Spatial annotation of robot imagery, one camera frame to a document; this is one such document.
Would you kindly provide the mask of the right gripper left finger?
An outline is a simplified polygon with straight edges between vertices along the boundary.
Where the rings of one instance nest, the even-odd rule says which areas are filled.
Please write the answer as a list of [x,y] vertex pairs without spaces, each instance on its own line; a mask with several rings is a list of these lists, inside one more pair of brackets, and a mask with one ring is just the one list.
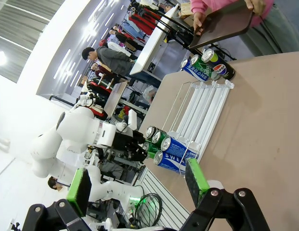
[[43,204],[32,205],[27,212],[22,230],[24,231],[89,231],[84,221],[91,180],[88,170],[79,168],[70,185],[67,197],[46,207]]

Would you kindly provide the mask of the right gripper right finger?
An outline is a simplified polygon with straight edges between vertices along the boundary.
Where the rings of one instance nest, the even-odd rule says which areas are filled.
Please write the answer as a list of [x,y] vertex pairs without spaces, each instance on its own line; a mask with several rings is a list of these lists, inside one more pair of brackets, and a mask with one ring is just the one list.
[[239,188],[230,193],[210,187],[194,158],[186,160],[185,180],[195,210],[184,222],[181,231],[208,231],[215,219],[226,220],[233,231],[270,229],[250,189]]

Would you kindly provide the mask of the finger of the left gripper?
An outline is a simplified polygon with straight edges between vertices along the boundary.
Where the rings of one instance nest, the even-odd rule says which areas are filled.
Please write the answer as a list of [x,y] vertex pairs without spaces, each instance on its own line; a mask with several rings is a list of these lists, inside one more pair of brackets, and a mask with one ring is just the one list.
[[133,139],[137,141],[138,144],[143,144],[144,142],[146,142],[145,137],[140,132],[133,132]]
[[148,156],[147,151],[144,150],[142,147],[135,148],[129,152],[130,161],[143,162],[147,158],[147,156]]

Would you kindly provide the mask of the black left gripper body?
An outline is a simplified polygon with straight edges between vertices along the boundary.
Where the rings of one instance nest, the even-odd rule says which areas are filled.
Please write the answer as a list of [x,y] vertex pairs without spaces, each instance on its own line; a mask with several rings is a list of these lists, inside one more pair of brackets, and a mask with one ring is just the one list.
[[131,136],[116,132],[112,143],[112,148],[123,151],[126,156],[132,156],[132,140],[133,138]]

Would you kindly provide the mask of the person's right hand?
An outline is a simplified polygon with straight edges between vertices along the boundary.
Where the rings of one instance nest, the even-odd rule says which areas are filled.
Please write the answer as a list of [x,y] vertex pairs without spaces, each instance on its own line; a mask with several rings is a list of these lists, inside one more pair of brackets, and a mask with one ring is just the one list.
[[203,31],[202,24],[203,24],[205,18],[206,18],[206,15],[204,13],[200,13],[200,12],[194,13],[194,31],[195,31],[195,34],[198,36],[200,36]]

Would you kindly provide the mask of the person's left hand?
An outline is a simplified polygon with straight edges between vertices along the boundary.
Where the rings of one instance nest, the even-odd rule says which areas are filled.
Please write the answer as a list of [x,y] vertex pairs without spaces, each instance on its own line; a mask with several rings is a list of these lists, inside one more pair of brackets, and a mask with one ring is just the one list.
[[265,10],[266,3],[264,0],[245,0],[246,6],[256,15],[261,16]]

